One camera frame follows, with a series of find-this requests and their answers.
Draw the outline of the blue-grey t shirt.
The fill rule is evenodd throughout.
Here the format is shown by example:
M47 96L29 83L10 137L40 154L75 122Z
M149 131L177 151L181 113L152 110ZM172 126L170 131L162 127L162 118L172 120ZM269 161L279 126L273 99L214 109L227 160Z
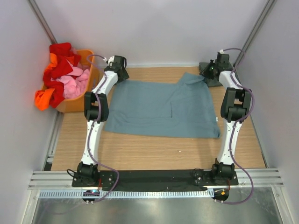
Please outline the blue-grey t shirt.
M204 78L184 73L175 84L117 84L105 131L145 136L218 139L213 99Z

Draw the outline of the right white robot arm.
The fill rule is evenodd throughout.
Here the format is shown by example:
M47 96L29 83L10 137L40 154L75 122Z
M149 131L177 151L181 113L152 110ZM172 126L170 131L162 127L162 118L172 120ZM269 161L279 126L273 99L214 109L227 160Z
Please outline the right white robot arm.
M210 179L215 185L238 185L235 148L243 122L251 113L252 91L241 85L235 68L229 62L227 51L218 51L216 59L210 60L200 72L204 78L217 80L226 89L220 111L224 134L220 151L210 171Z

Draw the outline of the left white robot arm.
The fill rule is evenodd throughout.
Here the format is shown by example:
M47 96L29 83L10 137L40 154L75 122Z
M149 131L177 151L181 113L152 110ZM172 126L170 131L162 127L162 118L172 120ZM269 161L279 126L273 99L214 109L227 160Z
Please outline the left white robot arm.
M125 57L112 56L106 59L100 56L100 58L107 66L99 83L84 94L84 116L87 121L86 142L81 161L73 176L73 187L93 187L99 183L98 149L100 135L109 116L107 97L114 85L129 78Z

